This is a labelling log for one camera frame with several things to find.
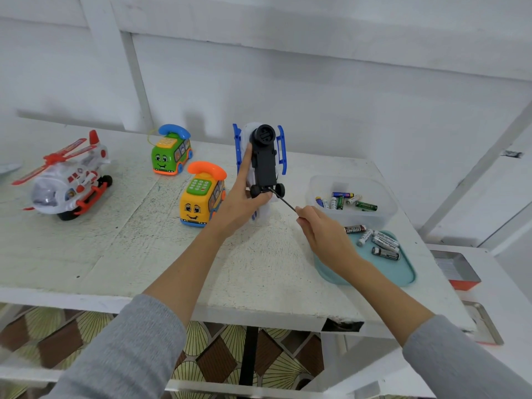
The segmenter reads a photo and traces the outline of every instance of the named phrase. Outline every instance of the orange phone handset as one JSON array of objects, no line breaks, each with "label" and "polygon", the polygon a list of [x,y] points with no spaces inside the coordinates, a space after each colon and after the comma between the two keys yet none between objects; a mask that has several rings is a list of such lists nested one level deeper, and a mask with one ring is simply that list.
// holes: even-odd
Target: orange phone handset
[{"label": "orange phone handset", "polygon": [[225,180],[225,178],[227,177],[227,173],[223,170],[223,168],[213,164],[212,162],[207,161],[192,162],[188,165],[187,171],[188,173],[194,175],[206,172],[210,176],[212,176],[214,180]]}]

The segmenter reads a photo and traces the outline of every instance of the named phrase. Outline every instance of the hand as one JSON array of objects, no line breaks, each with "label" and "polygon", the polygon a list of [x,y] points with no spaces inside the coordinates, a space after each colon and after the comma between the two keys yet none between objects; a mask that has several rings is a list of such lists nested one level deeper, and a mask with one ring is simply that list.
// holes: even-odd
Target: hand
[{"label": "hand", "polygon": [[337,275],[347,279],[354,262],[362,261],[345,228],[312,206],[296,207],[296,220],[309,241],[312,252]]},{"label": "hand", "polygon": [[235,184],[220,205],[216,216],[207,224],[206,229],[216,229],[223,239],[233,235],[242,227],[251,215],[271,199],[271,192],[262,193],[255,199],[246,194],[246,178],[251,164],[251,144],[247,145],[246,153],[240,165]]}]

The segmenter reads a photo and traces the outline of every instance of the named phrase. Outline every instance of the helicopter tail fin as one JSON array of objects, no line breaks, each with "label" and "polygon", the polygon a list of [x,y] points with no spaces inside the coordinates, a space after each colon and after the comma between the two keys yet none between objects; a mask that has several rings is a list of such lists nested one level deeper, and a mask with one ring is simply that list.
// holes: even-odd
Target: helicopter tail fin
[{"label": "helicopter tail fin", "polygon": [[96,133],[96,130],[91,130],[89,132],[89,143],[91,146],[99,144],[98,133]]}]

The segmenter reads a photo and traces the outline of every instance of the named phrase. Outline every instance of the green battery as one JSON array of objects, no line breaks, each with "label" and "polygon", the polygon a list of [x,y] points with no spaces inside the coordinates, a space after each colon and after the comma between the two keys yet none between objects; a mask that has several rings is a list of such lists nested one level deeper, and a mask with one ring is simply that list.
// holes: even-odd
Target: green battery
[{"label": "green battery", "polygon": [[345,198],[343,196],[338,196],[338,203],[336,204],[336,210],[344,209],[344,200]]},{"label": "green battery", "polygon": [[365,208],[366,210],[370,211],[377,211],[377,206],[375,204],[364,203],[363,201],[357,201],[355,206],[358,208]]}]

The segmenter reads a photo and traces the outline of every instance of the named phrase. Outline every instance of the left hand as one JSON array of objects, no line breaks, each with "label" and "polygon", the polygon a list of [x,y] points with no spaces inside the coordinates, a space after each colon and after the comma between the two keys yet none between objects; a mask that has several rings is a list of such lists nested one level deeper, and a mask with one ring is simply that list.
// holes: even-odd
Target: left hand
[{"label": "left hand", "polygon": [[205,227],[215,229],[223,239],[233,235],[237,229],[248,222],[251,215],[260,206],[266,204],[272,196],[271,192],[267,192],[251,199],[246,194],[246,178],[251,164],[251,152],[251,144],[248,144],[235,184],[220,205],[216,216]]}]

